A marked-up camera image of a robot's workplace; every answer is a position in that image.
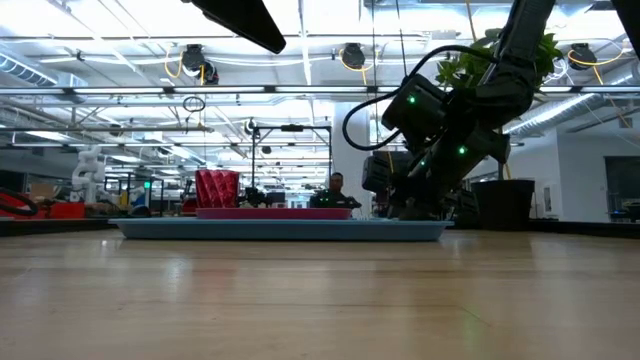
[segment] pink tray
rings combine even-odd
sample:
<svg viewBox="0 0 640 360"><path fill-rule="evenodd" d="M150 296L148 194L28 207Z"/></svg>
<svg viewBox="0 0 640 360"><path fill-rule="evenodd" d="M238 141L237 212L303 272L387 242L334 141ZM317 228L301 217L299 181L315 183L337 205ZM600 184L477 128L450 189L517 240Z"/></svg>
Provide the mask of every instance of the pink tray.
<svg viewBox="0 0 640 360"><path fill-rule="evenodd" d="M351 209L197 209L198 219L347 220Z"/></svg>

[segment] potted plant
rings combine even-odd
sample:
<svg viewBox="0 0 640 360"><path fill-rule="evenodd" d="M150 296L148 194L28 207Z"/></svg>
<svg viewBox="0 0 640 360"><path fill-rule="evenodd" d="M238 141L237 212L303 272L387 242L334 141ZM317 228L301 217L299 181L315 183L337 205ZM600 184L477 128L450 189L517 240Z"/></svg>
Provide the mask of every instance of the potted plant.
<svg viewBox="0 0 640 360"><path fill-rule="evenodd" d="M471 47L491 55L495 52L501 29L490 29L485 37L475 41ZM536 53L536 87L555 71L553 61L563 57L556 48L554 34L542 37ZM438 63L436 81L454 89L473 88L478 85L489 68L489 62L479 57L461 54ZM472 185L478 201L480 223L491 230L524 230L528 226L533 180L504 180L503 166L498 165L496 181L479 182Z"/></svg>

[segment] blue tray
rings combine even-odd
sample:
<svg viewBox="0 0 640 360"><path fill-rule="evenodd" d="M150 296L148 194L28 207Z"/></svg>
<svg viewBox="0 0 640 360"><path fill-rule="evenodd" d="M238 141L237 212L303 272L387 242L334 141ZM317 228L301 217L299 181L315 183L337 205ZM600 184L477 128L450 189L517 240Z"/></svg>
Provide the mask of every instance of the blue tray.
<svg viewBox="0 0 640 360"><path fill-rule="evenodd" d="M125 237L149 240L436 241L449 221L112 219Z"/></svg>

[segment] ceiling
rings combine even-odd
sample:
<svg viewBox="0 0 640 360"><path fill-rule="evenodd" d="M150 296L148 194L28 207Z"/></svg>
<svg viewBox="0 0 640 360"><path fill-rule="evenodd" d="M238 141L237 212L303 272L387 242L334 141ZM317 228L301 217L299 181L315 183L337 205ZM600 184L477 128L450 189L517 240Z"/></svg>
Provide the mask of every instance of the ceiling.
<svg viewBox="0 0 640 360"><path fill-rule="evenodd" d="M90 87L198 86L197 78L184 72L173 78L165 69L166 65L170 72L178 71L179 54L188 44L204 46L205 56L218 70L220 86L397 86L405 74L402 45L406 64L411 69L426 52L436 47L469 45L473 41L467 8L462 0L430 4L403 0L399 2L400 20L395 6L387 6L388 1L378 1L373 12L374 21L371 1L265 0L264 3L287 40L287 47L279 55L235 36L206 20L193 5L178 0L71 0L64 4L70 14L60 11L60 0L0 0L0 53L20 56L25 63L51 76L73 74ZM604 60L616 57L625 49L628 54L603 67L604 73L633 57L615 11L587 11L593 4L591 0L565 0L558 4L547 23L547 32L556 34L559 47L565 53L575 42L589 43L597 50L598 58ZM508 1L473 1L471 13L476 32L483 34L486 29L502 27L509 9ZM400 30L403 42L400 41ZM373 65L375 49L377 66L366 71L364 76L362 72L346 69L336 55L348 42L362 45L369 65ZM563 64L558 66L558 74L549 79L547 85L565 85L569 81L596 83L591 72L563 71ZM421 73L433 79L437 74L437 62L427 63ZM30 86L5 73L0 73L0 85ZM183 101L188 96L102 94L83 96L82 101L76 103L53 96L11 96L11 104L37 109L55 120L30 116L26 111L19 113L9 106L5 116L0 117L0 123L9 127L12 121L16 123L19 119L21 126L29 124L43 128L69 126L73 121L73 126L94 128L115 124L129 128L182 127L178 131L131 131L118 137L109 133L95 133L93 137L89 136L91 134L67 135L75 143L155 141L185 144L183 149L191 156L185 156L188 159L184 161L176 154L162 154L152 147L125 148L125 153L121 148L104 150L109 154L139 158L139 163L153 164L158 169L162 165L195 168L194 159L199 158L209 166L247 171L246 166L250 163L246 156L251 153L251 147L246 146L250 136L244 132L247 120L253 119L260 126L332 125L335 102L366 99L364 92L208 94L198 95L206 100L206 110L190 114L183 108ZM381 103L378 113L382 113L385 106ZM372 141L384 138L388 132L375 125L376 112L370 113ZM188 132L187 118L191 127ZM213 131L196 130L198 123ZM17 141L50 143L50 140L22 134ZM328 159L329 152L324 143L326 139L320 133L275 131L262 141L264 144L299 145L273 146L270 154L258 151L258 159L263 165L258 173L260 181L324 182L328 165L324 159ZM205 148L186 145L189 143L215 145ZM109 161L125 166L138 165L138 162L117 159ZM293 165L285 167L285 162Z"/></svg>

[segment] man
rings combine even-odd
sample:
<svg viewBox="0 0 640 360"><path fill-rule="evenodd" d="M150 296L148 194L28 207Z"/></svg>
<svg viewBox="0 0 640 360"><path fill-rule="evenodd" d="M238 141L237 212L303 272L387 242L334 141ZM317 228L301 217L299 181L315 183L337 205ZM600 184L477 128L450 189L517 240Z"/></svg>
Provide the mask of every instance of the man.
<svg viewBox="0 0 640 360"><path fill-rule="evenodd" d="M353 197L342 194L344 176L336 172L329 178L329 189L321 191L311 197L312 208L347 208L358 209L362 207Z"/></svg>

